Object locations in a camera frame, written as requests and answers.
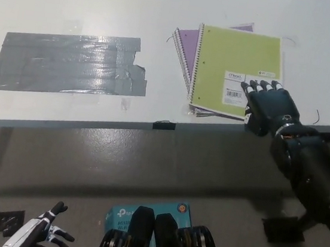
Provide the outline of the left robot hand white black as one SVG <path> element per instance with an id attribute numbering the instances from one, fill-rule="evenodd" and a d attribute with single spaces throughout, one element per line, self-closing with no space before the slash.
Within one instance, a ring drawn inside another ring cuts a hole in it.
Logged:
<path id="1" fill-rule="evenodd" d="M 58 247 L 69 247 L 64 241 L 74 242 L 75 238 L 68 232 L 53 224 L 58 214 L 68 209 L 62 201 L 55 204 L 49 211 L 44 212 L 37 218 L 30 219 L 19 228 L 2 247 L 45 247 L 41 242 L 50 242 Z"/>

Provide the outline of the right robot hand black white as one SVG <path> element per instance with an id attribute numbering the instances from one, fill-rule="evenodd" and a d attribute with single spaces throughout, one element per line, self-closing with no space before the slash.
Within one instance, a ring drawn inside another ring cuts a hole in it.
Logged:
<path id="1" fill-rule="evenodd" d="M 300 114 L 289 92 L 278 81 L 240 83 L 247 99 L 245 128 L 257 136 L 271 134 L 285 124 L 298 124 Z"/>

